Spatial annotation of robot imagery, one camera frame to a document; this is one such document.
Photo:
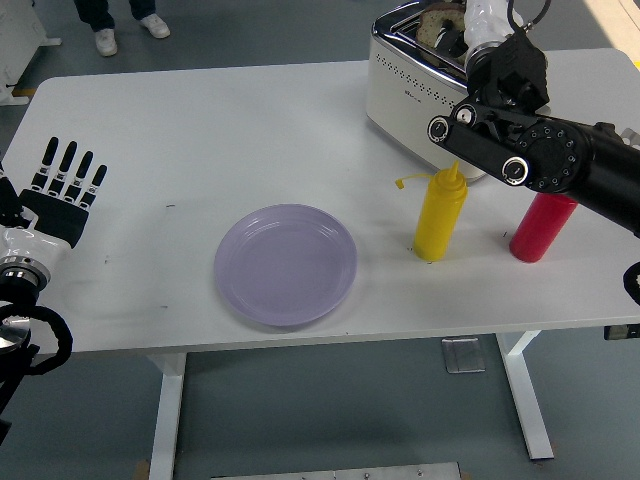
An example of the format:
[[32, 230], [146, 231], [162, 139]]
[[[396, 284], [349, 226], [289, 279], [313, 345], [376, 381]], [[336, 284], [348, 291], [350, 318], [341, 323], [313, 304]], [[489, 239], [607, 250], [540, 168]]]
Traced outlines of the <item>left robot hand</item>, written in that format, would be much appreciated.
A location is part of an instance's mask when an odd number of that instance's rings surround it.
[[1, 255], [29, 258], [47, 270], [79, 242], [107, 173], [101, 165], [89, 177], [93, 153], [76, 160], [74, 141], [55, 163], [58, 145], [56, 137], [49, 140], [29, 187], [20, 193], [1, 176]]

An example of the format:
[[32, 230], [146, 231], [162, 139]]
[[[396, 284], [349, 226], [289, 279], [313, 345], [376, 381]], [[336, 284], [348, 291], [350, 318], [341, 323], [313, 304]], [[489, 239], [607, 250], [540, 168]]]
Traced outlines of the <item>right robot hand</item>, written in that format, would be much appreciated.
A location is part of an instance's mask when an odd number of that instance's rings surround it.
[[424, 12], [426, 44], [440, 55], [469, 64], [514, 32], [506, 1], [442, 1]]

